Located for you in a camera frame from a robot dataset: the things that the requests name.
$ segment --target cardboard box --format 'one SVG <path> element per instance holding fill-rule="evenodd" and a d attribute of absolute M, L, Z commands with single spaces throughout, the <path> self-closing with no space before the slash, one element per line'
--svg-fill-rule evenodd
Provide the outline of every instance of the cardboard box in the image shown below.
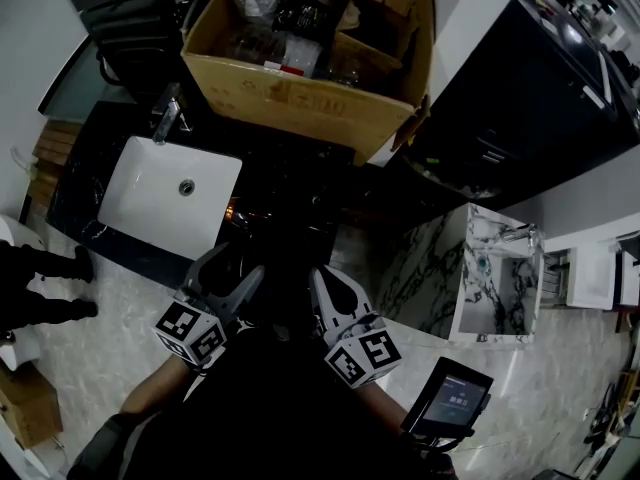
<path fill-rule="evenodd" d="M 370 1 L 374 5 L 377 4 L 375 9 L 377 12 L 369 16 L 368 21 L 376 24 L 376 39 L 381 44 L 387 43 L 385 44 L 386 53 L 357 39 L 359 25 L 367 19 L 368 11 L 361 5 L 366 1 Z M 354 19 L 354 23 L 351 23 L 348 16 L 349 9 L 358 10 L 359 20 Z M 402 58 L 409 49 L 413 34 L 419 25 L 415 0 L 351 0 L 348 10 L 345 10 L 340 23 L 338 23 L 333 47 L 364 55 L 388 75 L 393 70 L 402 68 Z M 387 37 L 381 37 L 381 30 L 387 30 Z"/>
<path fill-rule="evenodd" d="M 56 390 L 31 363 L 12 372 L 0 361 L 0 406 L 23 448 L 62 432 Z"/>
<path fill-rule="evenodd" d="M 344 10 L 350 0 L 332 0 Z M 182 56 L 217 113 L 356 151 L 356 164 L 371 158 L 394 134 L 396 147 L 428 115 L 426 97 L 433 46 L 432 0 L 415 0 L 420 23 L 393 97 L 216 56 L 243 20 L 232 0 L 211 0 L 193 26 Z"/>

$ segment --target black countertop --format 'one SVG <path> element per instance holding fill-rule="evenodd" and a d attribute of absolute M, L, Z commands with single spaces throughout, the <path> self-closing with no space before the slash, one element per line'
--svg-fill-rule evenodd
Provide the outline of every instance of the black countertop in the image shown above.
<path fill-rule="evenodd" d="M 149 114 L 136 105 L 98 102 L 82 128 L 54 194 L 47 221 L 94 252 L 170 288 L 192 261 L 112 229 L 98 220 L 111 175 L 131 135 L 150 137 Z M 170 139 L 243 161 L 232 197 L 245 208 L 311 230 L 309 254 L 328 263 L 353 151 L 328 142 L 229 119 L 199 122 Z M 223 223 L 218 242 L 234 233 Z"/>

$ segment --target tiled floor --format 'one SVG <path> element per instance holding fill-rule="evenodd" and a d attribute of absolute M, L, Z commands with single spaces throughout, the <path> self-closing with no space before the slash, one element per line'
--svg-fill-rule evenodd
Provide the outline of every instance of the tiled floor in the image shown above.
<path fill-rule="evenodd" d="M 49 250 L 73 256 L 72 240 L 40 217 L 31 225 Z M 378 278 L 371 265 L 377 260 L 361 239 L 343 230 L 332 264 L 374 298 Z M 168 355 L 151 326 L 169 306 L 171 291 L 93 257 L 98 279 L 90 287 L 59 279 L 30 285 L 50 298 L 88 295 L 100 306 L 94 319 L 39 326 L 44 352 L 38 368 L 58 390 L 65 427 L 60 440 L 70 460 Z M 438 357 L 479 370 L 495 379 L 493 399 L 476 424 L 476 435 L 453 454 L 461 480 L 529 479 L 545 467 L 569 472 L 587 450 L 581 444 L 589 424 L 584 413 L 599 404 L 627 354 L 628 338 L 614 333 L 615 321 L 615 315 L 598 311 L 542 310 L 535 342 L 518 349 L 461 347 L 392 323 L 405 360 L 383 385 L 408 408 Z"/>

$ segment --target person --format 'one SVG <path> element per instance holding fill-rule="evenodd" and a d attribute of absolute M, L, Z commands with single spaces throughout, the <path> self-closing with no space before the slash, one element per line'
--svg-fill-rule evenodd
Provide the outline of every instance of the person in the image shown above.
<path fill-rule="evenodd" d="M 11 342 L 9 331 L 25 325 L 59 324 L 98 314 L 98 308 L 93 302 L 81 299 L 46 299 L 27 289 L 36 273 L 45 277 L 81 279 L 91 283 L 94 272 L 89 253 L 83 247 L 76 247 L 75 252 L 75 259 L 70 259 L 38 251 L 28 245 L 14 247 L 0 240 L 0 258 L 5 266 L 0 281 L 4 292 L 4 302 L 0 308 L 0 345 Z"/>
<path fill-rule="evenodd" d="M 428 467 L 409 450 L 400 438 L 405 410 L 375 383 L 349 389 L 317 341 L 281 342 L 248 329 L 225 347 L 186 400 L 196 373 L 171 356 L 127 397 L 67 478 L 456 478 L 447 455 Z"/>

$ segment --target black trousers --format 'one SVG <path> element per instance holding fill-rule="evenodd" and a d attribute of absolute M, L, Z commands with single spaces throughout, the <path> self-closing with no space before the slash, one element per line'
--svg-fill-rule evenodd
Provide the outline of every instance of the black trousers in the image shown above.
<path fill-rule="evenodd" d="M 0 257 L 10 267 L 2 276 L 2 285 L 8 297 L 2 304 L 6 306 L 0 310 L 0 331 L 10 331 L 29 324 L 59 324 L 87 316 L 86 307 L 81 302 L 46 299 L 26 288 L 36 274 L 64 279 L 79 277 L 75 259 L 37 251 L 29 246 L 11 247 L 8 244 L 0 247 Z"/>

